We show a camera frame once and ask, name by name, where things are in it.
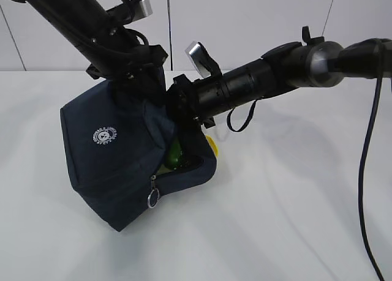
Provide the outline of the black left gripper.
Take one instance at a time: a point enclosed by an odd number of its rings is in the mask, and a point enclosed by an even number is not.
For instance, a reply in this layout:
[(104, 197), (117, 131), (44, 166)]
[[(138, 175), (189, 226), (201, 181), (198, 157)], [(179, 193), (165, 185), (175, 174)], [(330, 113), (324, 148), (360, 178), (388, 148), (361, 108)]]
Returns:
[(140, 32), (117, 29), (108, 44), (91, 39), (88, 45), (90, 65), (86, 73), (93, 79), (120, 79), (136, 75), (134, 91), (158, 107), (165, 105), (166, 83), (163, 64), (168, 53), (161, 45), (151, 45)]

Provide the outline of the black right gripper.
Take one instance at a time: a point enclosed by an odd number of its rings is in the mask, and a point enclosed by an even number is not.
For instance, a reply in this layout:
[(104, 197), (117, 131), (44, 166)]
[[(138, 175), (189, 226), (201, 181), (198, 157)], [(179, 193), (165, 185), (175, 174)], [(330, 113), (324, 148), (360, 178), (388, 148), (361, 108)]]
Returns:
[(208, 142), (201, 130), (216, 125), (214, 118), (201, 113), (195, 85), (185, 74), (174, 77), (166, 91), (166, 110), (176, 122), (179, 159), (181, 162), (204, 162), (208, 156)]

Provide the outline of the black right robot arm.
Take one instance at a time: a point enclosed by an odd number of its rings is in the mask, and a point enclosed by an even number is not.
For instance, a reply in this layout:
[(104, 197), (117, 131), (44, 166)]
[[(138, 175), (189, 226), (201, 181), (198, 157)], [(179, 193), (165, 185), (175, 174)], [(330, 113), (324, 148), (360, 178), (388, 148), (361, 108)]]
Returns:
[[(242, 132), (251, 122), (256, 103), (299, 88), (332, 88), (344, 78), (391, 78), (391, 40), (367, 39), (346, 48), (324, 37), (311, 37), (302, 28), (302, 40), (280, 45), (260, 58), (223, 73), (200, 42), (192, 42), (186, 54), (200, 74), (190, 81), (185, 75), (173, 80), (168, 90), (168, 114), (181, 126), (194, 129), (215, 125), (214, 117), (226, 112), (227, 126)], [(252, 104), (243, 125), (234, 129), (235, 108)]]

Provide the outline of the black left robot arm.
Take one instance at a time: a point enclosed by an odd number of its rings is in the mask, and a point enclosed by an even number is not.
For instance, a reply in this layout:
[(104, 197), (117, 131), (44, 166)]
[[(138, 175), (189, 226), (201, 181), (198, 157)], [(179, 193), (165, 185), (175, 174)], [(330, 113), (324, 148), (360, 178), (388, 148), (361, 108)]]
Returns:
[(161, 106), (166, 89), (161, 45), (151, 45), (128, 24), (152, 14), (149, 0), (120, 0), (108, 10), (98, 0), (11, 0), (29, 4), (89, 62), (94, 80), (112, 81), (115, 88)]

